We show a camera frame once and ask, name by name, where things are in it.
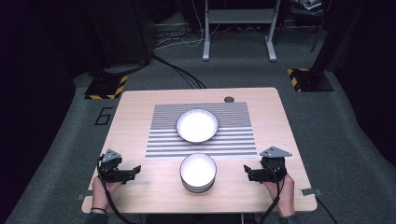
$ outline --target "gray carpet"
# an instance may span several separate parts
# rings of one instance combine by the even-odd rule
[[[154,53],[189,71],[208,88],[277,88],[312,187],[324,192],[320,199],[338,223],[396,223],[396,169],[362,132],[335,76],[327,73],[334,87],[331,92],[295,92],[291,86],[287,69],[310,67],[324,36],[316,52],[311,53],[315,35],[295,29],[282,31],[276,63],[269,62],[263,33],[259,32],[213,40],[209,62],[202,61],[203,42],[195,48],[180,44]],[[90,183],[110,126],[94,124],[103,107],[113,107],[106,111],[113,116],[119,102],[84,100],[91,80],[87,74],[75,79],[76,95],[64,124],[7,223],[85,220],[82,201],[76,198]],[[124,90],[189,88],[173,69],[152,61],[128,76]],[[139,215],[126,216],[140,222]],[[274,213],[266,223],[277,223],[277,218]],[[332,223],[320,205],[314,212],[301,214],[301,220]],[[122,222],[110,215],[109,223]]]

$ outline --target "table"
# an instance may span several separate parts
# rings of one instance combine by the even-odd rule
[[[274,8],[265,9],[209,9],[205,0],[205,45],[203,60],[209,60],[210,29],[209,23],[270,23],[269,34],[265,37],[265,45],[271,62],[276,62],[276,54],[272,42],[276,26],[276,18],[281,0],[276,0]]]
[[[233,97],[234,103],[224,103],[225,97]],[[154,109],[190,104],[245,105],[256,146],[256,155],[250,158],[214,158],[217,165],[215,184],[199,195],[187,191],[182,185],[179,175],[182,159],[149,160],[147,155]],[[258,213],[266,210],[272,200],[264,185],[248,181],[243,165],[260,169],[258,154],[270,146],[292,153],[292,157],[286,158],[286,167],[295,180],[296,211],[315,210],[315,198],[300,195],[299,189],[311,186],[274,88],[126,91],[120,98],[102,153],[109,148],[119,152],[123,157],[119,165],[121,170],[141,165],[135,180],[121,186],[114,197],[122,213]],[[82,211],[89,213],[91,205],[92,197],[85,197]]]

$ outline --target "bracelet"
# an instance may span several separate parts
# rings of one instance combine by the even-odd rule
[[[102,212],[105,212],[105,214],[107,214],[107,211],[105,210],[105,209],[103,209],[103,208],[91,208],[91,211],[93,210],[93,209],[97,209],[97,210],[101,210]]]

